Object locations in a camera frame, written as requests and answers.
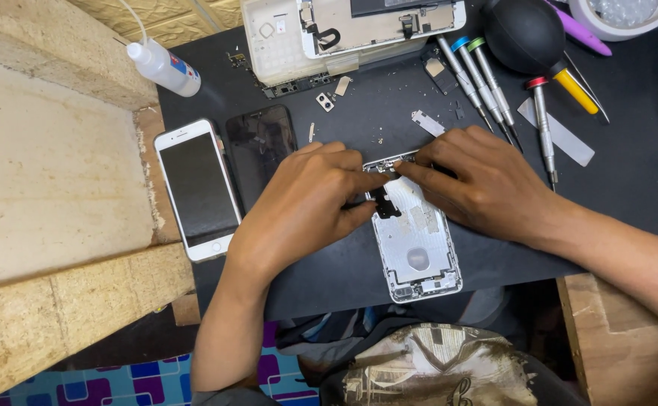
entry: screwdriver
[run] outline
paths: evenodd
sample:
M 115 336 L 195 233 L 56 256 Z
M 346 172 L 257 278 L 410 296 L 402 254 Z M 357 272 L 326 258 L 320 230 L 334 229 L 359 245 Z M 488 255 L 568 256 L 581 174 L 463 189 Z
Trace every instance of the screwdriver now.
M 487 105 L 487 109 L 489 109 L 489 112 L 492 114 L 492 117 L 494 117 L 494 121 L 497 122 L 497 124 L 499 125 L 499 129 L 504 133 L 507 142 L 509 142 L 512 146 L 514 146 L 514 143 L 512 142 L 511 137 L 509 136 L 509 131 L 504 125 L 504 118 L 502 118 L 502 113 L 499 111 L 499 108 L 497 107 L 497 101 L 494 100 L 492 91 L 489 90 L 489 87 L 487 86 L 487 83 L 484 81 L 481 72 L 479 72 L 477 65 L 474 63 L 472 56 L 469 55 L 469 51 L 467 51 L 466 45 L 468 44 L 468 42 L 469 42 L 469 37 L 461 37 L 454 44 L 452 44 L 451 51 L 454 52 L 459 51 L 461 58 L 464 60 L 464 64 L 467 65 L 467 69 L 469 69 L 469 73 L 472 75 L 472 78 L 474 79 L 474 83 L 477 85 L 477 91 L 479 92 L 480 96 L 482 96 L 482 100 L 484 100 L 484 104 Z
M 550 122 L 547 119 L 547 106 L 545 105 L 545 91 L 542 86 L 549 83 L 545 77 L 537 77 L 526 83 L 527 90 L 534 91 L 534 109 L 537 112 L 537 127 L 540 129 L 540 139 L 542 141 L 542 157 L 545 159 L 545 167 L 550 176 L 552 190 L 556 193 L 555 184 L 559 182 L 557 178 L 557 169 L 554 162 L 554 145 L 552 144 L 552 134 L 550 133 Z
M 487 119 L 487 114 L 484 112 L 484 109 L 482 108 L 482 101 L 479 99 L 479 96 L 477 95 L 477 90 L 474 88 L 474 85 L 472 85 L 472 82 L 469 81 L 467 72 L 465 72 L 464 69 L 461 68 L 459 59 L 457 59 L 457 57 L 454 55 L 454 52 L 451 51 L 451 48 L 449 47 L 449 42 L 446 41 L 446 38 L 444 38 L 442 34 L 436 36 L 436 41 L 439 43 L 439 48 L 441 48 L 442 51 L 444 52 L 444 56 L 446 56 L 446 59 L 449 61 L 449 64 L 451 65 L 451 69 L 454 69 L 454 73 L 457 75 L 457 82 L 460 83 L 461 88 L 464 90 L 464 93 L 467 94 L 469 101 L 472 102 L 472 105 L 474 105 L 474 107 L 477 109 L 479 116 L 481 116 L 484 119 L 484 122 L 487 124 L 489 131 L 494 132 L 494 130 L 492 129 L 492 125 L 489 124 L 489 119 Z
M 516 144 L 519 146 L 519 150 L 522 151 L 522 153 L 524 153 L 524 149 L 522 148 L 522 142 L 519 141 L 519 134 L 517 134 L 516 129 L 514 128 L 514 117 L 511 115 L 511 109 L 509 108 L 509 103 L 507 103 L 507 100 L 504 97 L 504 92 L 502 92 L 502 88 L 499 87 L 499 84 L 497 83 L 497 79 L 494 77 L 494 72 L 492 71 L 492 68 L 489 66 L 489 61 L 487 60 L 487 57 L 484 55 L 484 51 L 482 50 L 481 45 L 483 45 L 484 43 L 485 43 L 484 37 L 477 37 L 471 42 L 469 42 L 469 45 L 467 45 L 467 50 L 469 52 L 474 52 L 475 56 L 477 56 L 477 61 L 479 61 L 479 67 L 482 69 L 482 72 L 484 72 L 484 76 L 487 78 L 487 85 L 492 90 L 492 95 L 494 95 L 494 100 L 497 101 L 499 110 L 502 112 L 502 115 L 504 116 L 504 121 L 506 121 L 507 126 L 509 127 L 509 130 L 511 131 L 512 135 L 514 135 L 514 139 L 516 139 Z

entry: person's left hand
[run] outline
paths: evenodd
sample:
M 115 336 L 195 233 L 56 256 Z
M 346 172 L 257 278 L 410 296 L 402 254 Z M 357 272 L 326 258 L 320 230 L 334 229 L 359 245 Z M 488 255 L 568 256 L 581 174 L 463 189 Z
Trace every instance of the person's left hand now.
M 313 142 L 289 155 L 234 233 L 226 263 L 268 286 L 290 264 L 349 235 L 377 204 L 342 206 L 389 180 L 361 165 L 361 153 L 341 142 Z

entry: hand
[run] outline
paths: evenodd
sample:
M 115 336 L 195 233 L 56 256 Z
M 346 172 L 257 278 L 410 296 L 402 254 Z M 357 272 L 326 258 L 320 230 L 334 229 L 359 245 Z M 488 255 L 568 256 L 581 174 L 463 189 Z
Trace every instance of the hand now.
M 344 238 L 371 218 L 376 203 L 341 209 L 389 178 L 361 170 L 359 151 L 341 142 L 313 142 L 289 155 L 244 217 L 228 246 L 227 263 L 256 272 L 266 285 L 288 265 Z
M 514 147 L 477 126 L 442 134 L 414 161 L 398 162 L 395 169 L 450 219 L 491 237 L 543 248 L 563 212 L 575 206 L 547 188 Z

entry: white squeeze bottle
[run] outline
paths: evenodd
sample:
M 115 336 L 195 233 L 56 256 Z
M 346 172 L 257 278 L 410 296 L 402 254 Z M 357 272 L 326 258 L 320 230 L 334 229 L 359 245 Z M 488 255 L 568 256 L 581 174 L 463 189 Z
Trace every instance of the white squeeze bottle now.
M 132 42 L 126 51 L 136 63 L 138 72 L 157 85 L 183 97 L 195 95 L 201 87 L 201 77 L 196 69 L 150 38 L 148 45 Z

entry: blue purple pattern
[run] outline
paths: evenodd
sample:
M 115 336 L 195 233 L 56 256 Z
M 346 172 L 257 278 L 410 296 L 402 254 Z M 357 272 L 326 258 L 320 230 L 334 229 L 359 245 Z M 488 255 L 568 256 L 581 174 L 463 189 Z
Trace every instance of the blue purple pattern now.
M 276 323 L 264 324 L 259 387 L 283 406 L 318 406 L 315 389 L 303 379 L 296 357 L 274 347 Z M 150 363 L 42 372 L 0 394 L 0 406 L 189 406 L 191 355 Z

